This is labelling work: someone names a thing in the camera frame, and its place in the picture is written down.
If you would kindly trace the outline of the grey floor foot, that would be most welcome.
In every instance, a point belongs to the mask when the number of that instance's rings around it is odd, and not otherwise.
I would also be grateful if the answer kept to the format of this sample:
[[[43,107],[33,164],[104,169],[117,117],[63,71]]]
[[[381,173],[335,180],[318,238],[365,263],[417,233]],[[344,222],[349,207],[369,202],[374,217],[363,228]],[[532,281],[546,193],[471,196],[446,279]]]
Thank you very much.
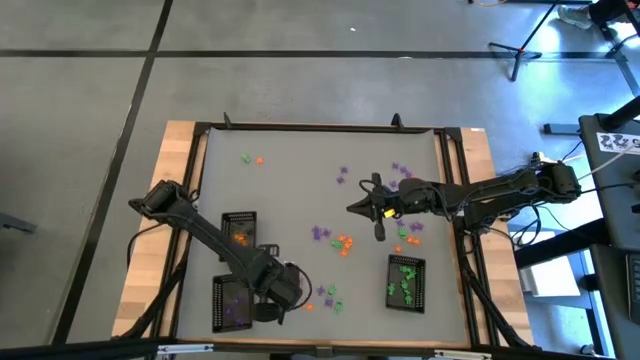
[[[29,234],[34,233],[36,230],[34,224],[2,212],[0,212],[0,228],[14,229]]]

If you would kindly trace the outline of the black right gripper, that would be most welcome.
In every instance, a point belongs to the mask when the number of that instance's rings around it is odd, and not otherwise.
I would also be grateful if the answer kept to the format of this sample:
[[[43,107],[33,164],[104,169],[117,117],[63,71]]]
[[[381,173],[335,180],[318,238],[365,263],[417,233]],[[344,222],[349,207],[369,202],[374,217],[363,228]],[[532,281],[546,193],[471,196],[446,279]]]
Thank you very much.
[[[387,218],[386,212],[391,212],[391,217],[398,212],[397,196],[382,183],[379,173],[373,173],[371,181],[373,183],[371,197],[365,196],[363,199],[348,205],[347,211],[373,220],[375,239],[382,242],[386,239],[383,219]]]

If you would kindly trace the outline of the black desk leg bar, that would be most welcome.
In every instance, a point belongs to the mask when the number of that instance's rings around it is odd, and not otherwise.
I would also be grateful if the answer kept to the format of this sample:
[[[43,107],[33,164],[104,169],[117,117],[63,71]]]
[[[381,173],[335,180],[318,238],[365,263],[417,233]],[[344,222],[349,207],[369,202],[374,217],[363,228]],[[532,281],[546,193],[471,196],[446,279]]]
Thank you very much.
[[[601,218],[516,250],[514,257],[517,268],[521,269],[582,251],[591,245],[610,244],[606,221]]]

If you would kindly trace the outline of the dark operator desk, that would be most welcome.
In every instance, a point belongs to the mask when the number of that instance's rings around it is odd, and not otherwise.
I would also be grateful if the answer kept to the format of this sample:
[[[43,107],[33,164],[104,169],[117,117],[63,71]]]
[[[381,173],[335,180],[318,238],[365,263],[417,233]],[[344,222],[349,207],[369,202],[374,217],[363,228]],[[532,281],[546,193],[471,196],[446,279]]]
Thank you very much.
[[[640,184],[629,187],[640,171],[640,155],[602,152],[596,133],[604,131],[595,116],[579,118],[582,138],[591,169],[589,177],[598,188],[597,195],[611,244],[596,245],[591,250],[600,295],[619,360],[640,360],[640,325],[629,318],[626,255],[640,253],[640,213],[632,207],[640,205]],[[621,131],[640,135],[640,123],[632,121]]]

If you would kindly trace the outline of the person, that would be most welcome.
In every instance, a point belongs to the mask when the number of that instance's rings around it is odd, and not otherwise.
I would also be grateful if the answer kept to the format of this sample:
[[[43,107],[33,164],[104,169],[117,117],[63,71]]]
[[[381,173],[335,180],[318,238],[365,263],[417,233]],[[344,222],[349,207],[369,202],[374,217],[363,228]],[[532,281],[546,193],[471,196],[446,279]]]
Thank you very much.
[[[593,25],[604,26],[609,22],[629,23],[625,19],[626,10],[638,12],[640,0],[597,0],[580,8],[560,5],[557,13],[562,22],[587,30]]]

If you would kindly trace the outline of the dark floor foot bar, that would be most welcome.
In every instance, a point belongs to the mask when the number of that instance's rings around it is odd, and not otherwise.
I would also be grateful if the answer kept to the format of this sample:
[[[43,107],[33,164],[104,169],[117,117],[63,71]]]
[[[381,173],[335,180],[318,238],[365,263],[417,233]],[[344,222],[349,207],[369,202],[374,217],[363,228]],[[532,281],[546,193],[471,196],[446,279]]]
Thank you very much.
[[[576,124],[547,123],[543,125],[543,133],[546,135],[579,136],[581,129]]]

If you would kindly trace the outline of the black plastic slotted basket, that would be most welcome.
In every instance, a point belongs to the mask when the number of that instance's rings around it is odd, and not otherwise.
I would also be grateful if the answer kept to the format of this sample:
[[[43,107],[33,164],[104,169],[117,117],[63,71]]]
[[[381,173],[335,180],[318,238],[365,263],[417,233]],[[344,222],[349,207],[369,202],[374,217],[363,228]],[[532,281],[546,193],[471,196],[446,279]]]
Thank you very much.
[[[212,285],[212,331],[224,333],[250,329],[253,323],[253,293],[231,274],[214,276]],[[239,297],[240,304],[233,304],[233,297]],[[243,319],[245,325],[237,326],[236,319]]]
[[[257,213],[255,211],[227,212],[221,215],[221,231],[232,242],[236,233],[246,234],[249,244],[243,247],[254,247],[256,244]]]
[[[406,274],[398,270],[400,266],[407,267],[409,271],[416,271],[415,278],[406,280]],[[389,309],[423,314],[425,308],[425,268],[424,259],[390,254],[388,256],[385,285],[385,306]],[[402,280],[408,282],[409,288],[407,291],[403,291],[400,287]],[[395,293],[392,296],[387,293],[387,286],[390,284],[395,285]],[[404,297],[406,295],[412,296],[413,303],[411,305],[405,304]]]

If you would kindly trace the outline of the black frame beam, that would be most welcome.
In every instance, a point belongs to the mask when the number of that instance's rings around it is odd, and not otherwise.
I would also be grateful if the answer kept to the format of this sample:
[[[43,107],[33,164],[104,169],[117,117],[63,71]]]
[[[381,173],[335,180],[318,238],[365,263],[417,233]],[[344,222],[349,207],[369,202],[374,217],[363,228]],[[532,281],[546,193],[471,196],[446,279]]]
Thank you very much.
[[[604,356],[566,354],[531,348],[490,345],[447,345],[438,342],[357,342],[357,341],[275,341],[259,342],[242,339],[177,339],[169,337],[144,339],[111,339],[86,343],[70,343],[0,349],[0,360],[129,360],[156,356],[159,345],[213,343],[213,352],[300,354],[318,358],[362,355],[386,357],[434,358],[435,349],[490,353],[493,360],[618,360]]]

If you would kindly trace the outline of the black slanted post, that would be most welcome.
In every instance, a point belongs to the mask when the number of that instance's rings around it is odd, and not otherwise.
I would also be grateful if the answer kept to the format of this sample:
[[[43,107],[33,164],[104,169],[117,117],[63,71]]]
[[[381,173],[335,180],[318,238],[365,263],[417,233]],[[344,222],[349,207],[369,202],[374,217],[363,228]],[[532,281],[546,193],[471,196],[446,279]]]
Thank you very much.
[[[607,132],[622,129],[627,123],[640,116],[640,95],[636,96],[618,110],[609,115],[604,115],[598,122],[600,127]]]

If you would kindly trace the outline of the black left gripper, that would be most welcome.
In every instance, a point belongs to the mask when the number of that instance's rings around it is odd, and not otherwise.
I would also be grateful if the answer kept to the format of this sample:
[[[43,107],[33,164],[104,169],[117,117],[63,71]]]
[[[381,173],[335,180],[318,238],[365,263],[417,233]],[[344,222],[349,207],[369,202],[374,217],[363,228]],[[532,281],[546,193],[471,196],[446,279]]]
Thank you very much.
[[[254,320],[282,325],[287,312],[293,310],[302,296],[301,272],[297,265],[286,263],[268,288],[257,293]]]

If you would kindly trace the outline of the black computer keyboard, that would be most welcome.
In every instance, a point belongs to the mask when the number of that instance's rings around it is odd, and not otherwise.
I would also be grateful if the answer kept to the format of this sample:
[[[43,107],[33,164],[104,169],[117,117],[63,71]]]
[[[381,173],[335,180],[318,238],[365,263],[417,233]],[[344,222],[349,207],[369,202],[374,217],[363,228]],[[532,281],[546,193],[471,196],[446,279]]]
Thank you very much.
[[[626,255],[629,318],[640,325],[640,253]]]

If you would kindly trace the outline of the black aluminium table frame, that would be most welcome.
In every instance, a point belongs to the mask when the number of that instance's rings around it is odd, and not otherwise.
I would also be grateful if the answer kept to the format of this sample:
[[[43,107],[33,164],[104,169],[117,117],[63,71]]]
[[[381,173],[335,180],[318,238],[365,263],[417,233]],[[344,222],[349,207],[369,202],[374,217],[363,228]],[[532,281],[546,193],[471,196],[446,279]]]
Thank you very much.
[[[437,174],[440,179],[455,182],[480,181],[487,180],[494,174],[488,137],[482,128],[303,123],[236,123],[227,126],[222,122],[170,121],[163,135],[152,177],[153,182],[175,180],[189,189],[202,186],[207,144],[212,130],[235,134],[282,133],[288,139],[298,139],[304,134],[331,136],[343,134],[352,137],[355,134],[409,136],[426,133],[431,141],[428,149],[437,158]],[[444,260],[452,267],[449,273],[454,278],[455,293],[445,301],[453,310],[455,317],[451,321],[440,321],[436,320],[431,313],[413,315],[409,312],[390,311],[390,316],[395,320],[408,319],[426,328],[409,340],[391,336],[374,337],[373,327],[382,319],[369,314],[361,318],[364,324],[363,330],[366,333],[364,338],[328,332],[322,332],[310,338],[304,338],[299,334],[285,336],[277,334],[273,326],[267,325],[254,326],[250,330],[239,332],[214,334],[210,330],[210,309],[205,308],[194,320],[188,320],[186,308],[188,289],[186,287],[170,295],[159,321],[160,332],[179,336],[179,329],[190,325],[197,327],[198,332],[195,335],[182,336],[182,341],[207,343],[219,352],[310,353],[318,357],[369,353],[418,356],[430,349],[469,351],[477,344],[483,346],[492,343],[504,344],[504,339],[498,334],[496,327],[490,323],[489,316],[479,299],[472,294],[470,287],[462,279],[454,229],[447,228],[436,241],[446,246]]]

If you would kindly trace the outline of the black tripod stand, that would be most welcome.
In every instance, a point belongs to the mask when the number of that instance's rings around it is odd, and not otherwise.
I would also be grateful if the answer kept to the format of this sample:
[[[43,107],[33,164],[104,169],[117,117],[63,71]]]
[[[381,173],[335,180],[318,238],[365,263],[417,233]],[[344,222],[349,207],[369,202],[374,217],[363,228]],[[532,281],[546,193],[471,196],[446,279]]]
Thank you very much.
[[[514,64],[509,75],[509,80],[515,82],[519,75],[519,70],[525,60],[537,60],[542,57],[543,53],[539,51],[530,51],[528,46],[531,41],[537,35],[541,27],[546,23],[552,12],[560,4],[560,0],[532,0],[534,3],[548,3],[550,7],[544,13],[542,18],[537,22],[536,26],[531,30],[527,38],[519,47],[509,46],[506,44],[489,42],[488,46],[491,49],[505,50],[514,59]]]

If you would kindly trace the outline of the white printed label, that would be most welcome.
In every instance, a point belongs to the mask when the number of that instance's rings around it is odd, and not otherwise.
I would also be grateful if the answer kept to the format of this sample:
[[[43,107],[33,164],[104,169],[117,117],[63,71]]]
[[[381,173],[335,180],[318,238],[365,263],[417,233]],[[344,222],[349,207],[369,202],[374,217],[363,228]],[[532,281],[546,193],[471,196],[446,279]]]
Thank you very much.
[[[640,135],[597,132],[596,143],[602,152],[640,155]]]

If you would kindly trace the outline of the silver metal bracket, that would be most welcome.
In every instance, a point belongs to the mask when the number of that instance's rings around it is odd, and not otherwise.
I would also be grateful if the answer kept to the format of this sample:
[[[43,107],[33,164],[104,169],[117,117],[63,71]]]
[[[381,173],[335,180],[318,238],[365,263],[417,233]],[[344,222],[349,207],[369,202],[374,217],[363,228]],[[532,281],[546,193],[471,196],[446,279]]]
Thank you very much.
[[[213,343],[189,343],[189,344],[164,344],[159,345],[156,354],[158,356],[172,356],[181,354],[206,353],[214,351]]]
[[[450,349],[435,349],[433,357],[446,360],[493,360],[493,357],[490,353],[458,351]]]

